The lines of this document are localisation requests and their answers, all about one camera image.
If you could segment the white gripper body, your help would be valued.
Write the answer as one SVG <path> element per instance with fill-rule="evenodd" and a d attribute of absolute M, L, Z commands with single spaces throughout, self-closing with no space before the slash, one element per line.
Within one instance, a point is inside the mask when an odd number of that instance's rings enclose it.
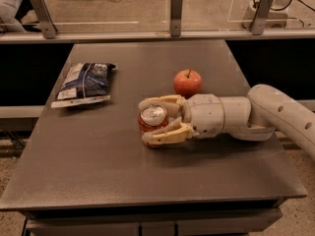
<path fill-rule="evenodd" d="M 195 94 L 183 105 L 183 121 L 189 123 L 194 138 L 207 139 L 218 135 L 223 128 L 224 113 L 221 101 L 213 94 Z"/>

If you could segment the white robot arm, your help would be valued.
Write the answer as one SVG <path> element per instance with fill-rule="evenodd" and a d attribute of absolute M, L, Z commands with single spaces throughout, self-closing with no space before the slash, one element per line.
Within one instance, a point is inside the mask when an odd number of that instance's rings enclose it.
<path fill-rule="evenodd" d="M 245 96 L 179 94 L 139 103 L 141 138 L 148 147 L 229 134 L 242 141 L 266 141 L 280 130 L 315 159 L 315 113 L 282 91 L 257 85 Z"/>

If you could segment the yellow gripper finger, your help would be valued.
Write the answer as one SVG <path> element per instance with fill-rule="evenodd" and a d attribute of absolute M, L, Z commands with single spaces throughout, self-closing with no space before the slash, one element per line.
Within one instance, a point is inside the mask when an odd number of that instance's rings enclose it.
<path fill-rule="evenodd" d="M 145 132 L 141 138 L 146 146 L 159 147 L 168 144 L 179 144 L 191 139 L 194 135 L 190 123 L 184 123 L 181 117 L 172 120 L 168 125 L 153 131 Z"/>
<path fill-rule="evenodd" d="M 160 105 L 165 108 L 167 115 L 171 118 L 176 118 L 183 107 L 186 99 L 180 94 L 171 94 L 159 97 L 150 97 L 142 100 L 138 107 L 140 110 L 150 105 Z"/>

